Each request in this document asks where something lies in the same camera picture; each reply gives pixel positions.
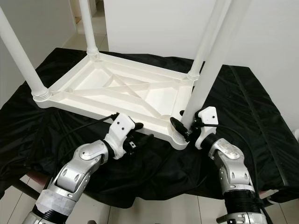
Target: white pillar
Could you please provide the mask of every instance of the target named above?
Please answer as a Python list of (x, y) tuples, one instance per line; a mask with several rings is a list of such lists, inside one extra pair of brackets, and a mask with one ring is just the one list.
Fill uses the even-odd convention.
[(225, 0), (216, 0), (216, 2), (215, 2), (210, 19), (204, 29), (204, 34), (201, 39), (196, 57), (194, 59), (192, 67), (187, 75), (188, 78), (191, 80), (197, 80), (199, 77), (199, 71), (204, 62), (204, 55), (206, 53), (206, 49), (211, 44), (212, 37), (213, 37), (216, 27), (219, 23), (219, 19), (220, 19), (222, 11), (224, 9), (225, 2), (226, 2)]
[(85, 38), (87, 43), (87, 54), (96, 55), (99, 50), (95, 44), (93, 34), (92, 18), (89, 10), (89, 0), (79, 0), (80, 10), (82, 14), (82, 22), (84, 26)]
[(239, 26), (249, 8), (251, 0), (232, 0), (223, 20), (211, 52), (195, 85), (181, 122), (190, 128), (196, 111), (200, 110), (223, 65)]
[(35, 100), (44, 100), (50, 96), (49, 90), (43, 85), (38, 74), (33, 68), (17, 36), (11, 28), (2, 8), (0, 7), (0, 36), (9, 53), (31, 88)]

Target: black fabric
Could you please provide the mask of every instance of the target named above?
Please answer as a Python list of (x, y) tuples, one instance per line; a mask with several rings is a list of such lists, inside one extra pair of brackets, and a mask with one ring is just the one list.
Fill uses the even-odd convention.
[[(192, 60), (177, 57), (105, 53), (184, 73), (192, 64)], [(85, 55), (83, 51), (55, 49), (36, 71), (50, 87)], [(220, 124), (237, 130), (252, 146), (260, 190), (299, 188), (299, 144), (249, 68), (223, 65), (205, 106), (216, 106)], [(92, 121), (57, 108), (39, 108), (28, 85), (21, 85), (0, 110), (0, 195), (30, 170), (52, 174), (62, 136)], [(109, 124), (102, 122), (71, 134), (57, 153), (59, 159), (70, 149), (104, 138), (108, 129)], [(217, 128), (217, 136), (244, 152), (245, 164), (253, 175), (246, 144), (221, 128)], [(177, 151), (156, 138), (134, 155), (101, 166), (92, 175), (86, 193), (121, 208), (130, 207), (137, 196), (164, 200), (190, 193), (222, 198), (217, 169), (206, 150), (189, 144)]]

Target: black wire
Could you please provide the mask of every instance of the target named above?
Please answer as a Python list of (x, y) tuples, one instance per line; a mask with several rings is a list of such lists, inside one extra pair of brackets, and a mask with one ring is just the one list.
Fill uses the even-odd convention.
[[(249, 151), (250, 151), (250, 155), (251, 155), (251, 160), (252, 160), (252, 164), (253, 164), (253, 173), (254, 173), (254, 182), (253, 182), (253, 188), (254, 188), (254, 191), (255, 191), (255, 195), (256, 197), (260, 200), (260, 195), (258, 193), (258, 180), (257, 180), (257, 168), (256, 168), (256, 160), (254, 159), (254, 156), (253, 156), (253, 150), (250, 146), (250, 144), (246, 141), (246, 139), (244, 139), (244, 137), (238, 133), (236, 130), (234, 130), (233, 128), (230, 128), (230, 127), (227, 127), (227, 126), (223, 126), (223, 125), (209, 125), (209, 124), (203, 124), (204, 126), (206, 127), (220, 127), (220, 128), (225, 128), (225, 129), (228, 129), (230, 130), (231, 132), (235, 133), (236, 135), (238, 135), (242, 140), (243, 142), (247, 145)], [(260, 208), (261, 210), (263, 211), (264, 215), (266, 216), (266, 219), (267, 219), (267, 222), (268, 224), (273, 224), (268, 212), (266, 211), (266, 209), (264, 208), (263, 205), (260, 205)]]
[(58, 174), (58, 165), (61, 164), (61, 162), (66, 158), (66, 156), (68, 156), (71, 152), (74, 151), (74, 149), (70, 149), (67, 153), (65, 153), (62, 158), (58, 161), (58, 151), (59, 151), (59, 148), (62, 144), (62, 142), (66, 139), (67, 136), (69, 136), (70, 134), (74, 133), (75, 131), (79, 130), (79, 129), (82, 129), (84, 127), (87, 127), (87, 126), (90, 126), (90, 125), (94, 125), (94, 124), (97, 124), (99, 122), (102, 122), (104, 120), (107, 120), (109, 118), (111, 118), (113, 115), (110, 115), (108, 117), (105, 117), (105, 118), (102, 118), (100, 120), (97, 120), (97, 121), (94, 121), (94, 122), (91, 122), (89, 124), (86, 124), (86, 125), (82, 125), (82, 126), (79, 126), (77, 128), (74, 128), (72, 129), (71, 131), (69, 131), (67, 134), (65, 134), (61, 139), (60, 141), (58, 142), (57, 146), (56, 146), (56, 151), (55, 151), (55, 166), (54, 166), (54, 172), (53, 172), (53, 177), (55, 177), (57, 174)]

